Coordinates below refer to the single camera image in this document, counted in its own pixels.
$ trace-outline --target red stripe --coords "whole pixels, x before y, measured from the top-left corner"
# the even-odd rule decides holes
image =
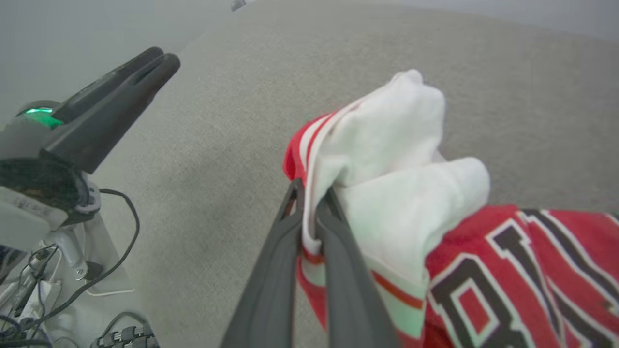
[[[305,250],[305,247],[301,248],[303,250],[303,257],[309,261],[311,264],[323,264],[324,257],[322,255],[314,255],[309,251]]]
[[[309,304],[311,305],[314,313],[318,317],[318,321],[322,325],[323,329],[327,328],[327,294],[324,287],[314,285],[310,283],[303,274],[303,269],[301,268],[301,258],[297,259],[297,279],[299,280],[299,284],[301,284],[301,288],[305,292],[308,297]],[[406,335],[399,329],[397,330],[398,335],[400,336],[400,340],[402,341],[403,348],[418,348],[422,347],[425,340],[425,331],[434,329],[436,332],[432,332],[431,339],[433,343],[442,342],[443,344],[434,344],[430,345],[430,347],[452,347],[452,345],[448,344],[450,342],[446,331],[444,329],[437,328],[433,325],[428,325],[424,327],[422,330],[421,337],[414,338]]]
[[[318,129],[314,132],[314,134],[311,135],[311,139],[309,140],[309,144],[308,144],[308,151],[306,153],[306,157],[305,157],[305,163],[307,163],[307,167],[310,166],[310,152],[311,152],[311,147],[314,145],[314,140],[316,140],[316,137],[318,136],[318,133],[320,133],[320,130],[322,129],[322,127],[329,122],[329,120],[333,117],[333,115],[335,115],[337,113],[337,111],[332,112],[329,116],[326,117],[326,119],[324,120],[324,122],[322,122],[320,124],[320,126],[318,126]]]
[[[421,310],[423,308],[423,300],[420,300],[417,297],[412,297],[404,291],[401,291],[400,288],[396,287],[393,283],[383,278],[383,276],[381,276],[377,272],[372,271],[372,275],[374,275],[374,279],[376,279],[376,282],[378,284],[380,284],[385,290],[387,290],[391,295],[395,296],[398,300],[406,303],[408,306],[413,307],[414,309]]]
[[[301,249],[303,250],[303,257],[308,260],[309,263],[315,265],[320,265],[324,263],[323,255],[314,255],[305,250],[305,248]],[[378,283],[381,287],[387,290],[387,292],[389,292],[391,295],[395,296],[395,298],[397,298],[398,300],[417,310],[421,310],[423,308],[423,300],[405,293],[376,271],[372,271],[372,275],[374,276],[374,280],[376,281],[376,283]]]

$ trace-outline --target gray wall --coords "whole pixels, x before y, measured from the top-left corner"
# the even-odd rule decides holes
[[[150,46],[177,53],[229,15],[229,0],[0,0],[0,124]]]
[[[618,0],[386,1],[619,41]],[[149,46],[179,52],[232,15],[230,2],[0,0],[0,124],[28,101],[67,98]]]

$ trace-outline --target white towel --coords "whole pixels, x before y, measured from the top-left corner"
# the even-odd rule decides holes
[[[386,279],[391,292],[397,288],[406,296],[425,297],[426,255],[484,206],[490,191],[481,161],[445,161],[438,153],[444,110],[441,91],[424,85],[421,74],[411,70],[297,133],[284,170],[305,182],[301,266],[307,280],[325,285],[324,265],[315,260],[321,242],[314,214],[333,186],[374,276]],[[396,326],[416,337],[423,309],[400,306],[379,290]]]

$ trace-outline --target fabric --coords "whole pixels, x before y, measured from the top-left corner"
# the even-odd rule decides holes
[[[619,209],[614,43],[404,6],[260,0],[179,57],[92,177],[136,206],[123,267],[163,347],[218,346],[286,192],[290,136],[409,67],[444,92],[439,150],[485,163],[490,204]],[[131,213],[104,197],[101,215],[122,253]],[[326,347],[296,299],[295,346]]]
[[[475,158],[434,162],[443,133],[443,94],[411,70],[349,106],[309,122],[284,160],[301,178],[303,272],[324,286],[314,213],[334,187],[396,326],[418,337],[428,286],[425,257],[441,237],[487,201],[490,178]]]
[[[619,221],[498,206],[459,225],[490,179],[477,159],[433,161],[443,113],[443,94],[411,70],[293,136],[284,172],[307,192],[297,275],[321,324],[328,284],[312,222],[333,186],[405,346],[618,344]]]
[[[618,247],[611,214],[484,207],[428,255],[423,331],[400,337],[405,347],[615,346]],[[299,282],[325,326],[325,288],[301,263]]]

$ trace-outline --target white cable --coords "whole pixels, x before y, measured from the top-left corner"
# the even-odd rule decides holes
[[[51,277],[49,282],[53,283],[56,282],[56,274],[58,273],[58,269],[60,268],[60,264],[63,262],[63,251],[58,248],[58,252],[60,253],[60,255],[58,255],[58,262],[56,263],[56,267],[54,267],[54,271],[51,273]]]
[[[84,231],[84,242],[82,244],[82,254],[84,258],[86,258],[86,226],[82,226],[82,230]],[[117,290],[110,292],[91,292],[90,289],[86,289],[86,293],[92,297],[103,297],[103,296],[112,296],[112,295],[120,295],[120,294],[129,294],[131,292],[135,292],[135,289],[128,290]]]

